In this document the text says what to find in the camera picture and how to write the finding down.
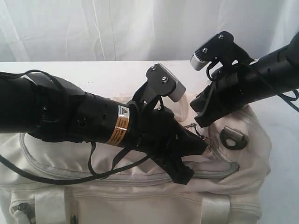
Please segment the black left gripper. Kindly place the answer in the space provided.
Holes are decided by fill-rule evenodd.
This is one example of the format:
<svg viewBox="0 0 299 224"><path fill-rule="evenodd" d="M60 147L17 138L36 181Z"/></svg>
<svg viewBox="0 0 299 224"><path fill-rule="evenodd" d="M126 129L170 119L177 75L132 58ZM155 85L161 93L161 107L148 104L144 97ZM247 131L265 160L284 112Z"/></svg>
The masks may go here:
<svg viewBox="0 0 299 224"><path fill-rule="evenodd" d="M182 162L182 157L202 155L208 144L179 124L168 108L126 110L126 154L137 151L153 157L174 183L187 184L194 171Z"/></svg>

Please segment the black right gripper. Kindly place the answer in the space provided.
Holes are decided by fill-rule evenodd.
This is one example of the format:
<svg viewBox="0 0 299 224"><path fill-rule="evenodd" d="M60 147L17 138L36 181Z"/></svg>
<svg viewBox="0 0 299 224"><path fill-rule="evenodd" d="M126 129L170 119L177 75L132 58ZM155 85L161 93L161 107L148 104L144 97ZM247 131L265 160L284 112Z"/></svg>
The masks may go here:
<svg viewBox="0 0 299 224"><path fill-rule="evenodd" d="M198 125L208 127L219 118L258 100L258 70L253 64L242 63L234 73L211 82L190 106L199 112L194 118Z"/></svg>

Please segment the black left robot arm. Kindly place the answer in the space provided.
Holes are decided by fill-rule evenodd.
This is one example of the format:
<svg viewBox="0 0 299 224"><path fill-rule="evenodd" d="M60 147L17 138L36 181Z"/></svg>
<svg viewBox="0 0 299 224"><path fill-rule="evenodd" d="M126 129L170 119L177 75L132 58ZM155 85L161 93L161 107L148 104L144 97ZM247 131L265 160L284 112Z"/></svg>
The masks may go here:
<svg viewBox="0 0 299 224"><path fill-rule="evenodd" d="M121 147L112 167L98 174L88 164L90 176L75 180L55 180L21 170L9 160L0 161L27 179L55 185L72 185L134 168L154 161L174 183L187 184L194 171L182 158L201 155L207 144L180 125L164 106L163 97L185 88L172 75L147 76L132 99L122 104L83 91L76 85L41 70L0 75L0 131L28 133L45 142L89 142Z"/></svg>

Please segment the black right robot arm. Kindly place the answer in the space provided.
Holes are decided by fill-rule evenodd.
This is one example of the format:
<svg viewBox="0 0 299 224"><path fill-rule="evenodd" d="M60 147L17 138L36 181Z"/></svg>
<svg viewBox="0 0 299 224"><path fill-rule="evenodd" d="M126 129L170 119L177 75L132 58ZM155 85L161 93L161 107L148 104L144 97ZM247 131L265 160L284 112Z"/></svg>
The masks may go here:
<svg viewBox="0 0 299 224"><path fill-rule="evenodd" d="M257 60L222 31L202 44L190 60L196 71L206 69L210 84L190 103L200 127L241 109L244 105L279 96L293 109L299 98L299 35Z"/></svg>

